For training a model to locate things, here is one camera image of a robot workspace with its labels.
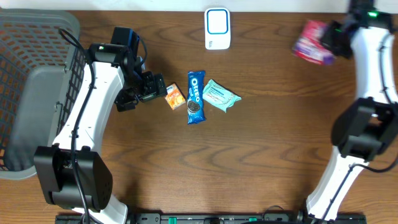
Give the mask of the blue Oreo cookie pack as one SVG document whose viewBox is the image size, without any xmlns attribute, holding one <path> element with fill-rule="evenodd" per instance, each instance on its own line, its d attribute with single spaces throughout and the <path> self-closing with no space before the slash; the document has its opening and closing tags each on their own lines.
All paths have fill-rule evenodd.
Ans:
<svg viewBox="0 0 398 224">
<path fill-rule="evenodd" d="M 206 120 L 203 109 L 204 77 L 205 71 L 188 72 L 187 124 L 198 124 Z"/>
</svg>

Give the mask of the orange snack packet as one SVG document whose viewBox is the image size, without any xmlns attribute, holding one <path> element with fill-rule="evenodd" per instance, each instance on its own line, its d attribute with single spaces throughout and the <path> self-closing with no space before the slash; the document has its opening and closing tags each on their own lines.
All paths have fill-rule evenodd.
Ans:
<svg viewBox="0 0 398 224">
<path fill-rule="evenodd" d="M 167 95 L 165 96 L 165 100 L 172 110 L 175 110 L 179 106 L 182 106 L 184 103 L 186 103 L 185 97 L 175 83 L 167 87 Z"/>
</svg>

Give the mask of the mint green wipes pack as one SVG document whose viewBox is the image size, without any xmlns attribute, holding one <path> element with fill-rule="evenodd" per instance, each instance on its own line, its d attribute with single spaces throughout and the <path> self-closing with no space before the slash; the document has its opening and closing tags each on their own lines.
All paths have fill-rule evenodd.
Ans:
<svg viewBox="0 0 398 224">
<path fill-rule="evenodd" d="M 242 100 L 240 96 L 227 90 L 213 79 L 210 79 L 204 87 L 203 99 L 225 113 L 235 102 Z"/>
</svg>

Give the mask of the purple snack package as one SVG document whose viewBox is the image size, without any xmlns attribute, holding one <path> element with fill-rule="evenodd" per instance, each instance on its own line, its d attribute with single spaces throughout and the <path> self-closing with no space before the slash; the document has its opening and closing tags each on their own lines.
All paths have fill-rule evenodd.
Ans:
<svg viewBox="0 0 398 224">
<path fill-rule="evenodd" d="M 292 48 L 294 55 L 318 65 L 331 65 L 335 56 L 320 43 L 326 27 L 324 22 L 308 20 Z"/>
</svg>

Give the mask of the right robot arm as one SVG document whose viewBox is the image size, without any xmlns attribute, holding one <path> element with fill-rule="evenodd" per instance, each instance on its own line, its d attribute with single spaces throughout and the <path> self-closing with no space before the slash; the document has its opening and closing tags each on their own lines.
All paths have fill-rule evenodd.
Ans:
<svg viewBox="0 0 398 224">
<path fill-rule="evenodd" d="M 333 124 L 330 160 L 297 223 L 365 223 L 362 215 L 338 213 L 343 199 L 363 170 L 385 173 L 397 165 L 369 166 L 397 137 L 395 31 L 392 14 L 379 11 L 374 1 L 350 1 L 345 19 L 330 23 L 321 37 L 333 55 L 354 58 L 356 98 Z"/>
</svg>

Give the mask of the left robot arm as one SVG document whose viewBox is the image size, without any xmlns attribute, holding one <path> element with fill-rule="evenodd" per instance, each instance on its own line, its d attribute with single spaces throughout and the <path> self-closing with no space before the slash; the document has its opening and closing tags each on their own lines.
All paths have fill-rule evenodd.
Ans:
<svg viewBox="0 0 398 224">
<path fill-rule="evenodd" d="M 112 108 L 133 110 L 167 94 L 161 74 L 144 69 L 144 41 L 116 27 L 110 43 L 84 49 L 65 29 L 59 34 L 85 59 L 84 77 L 72 112 L 50 146 L 40 146 L 34 166 L 45 201 L 80 213 L 80 223 L 129 223 L 128 206 L 113 195 L 113 176 L 101 158 Z"/>
</svg>

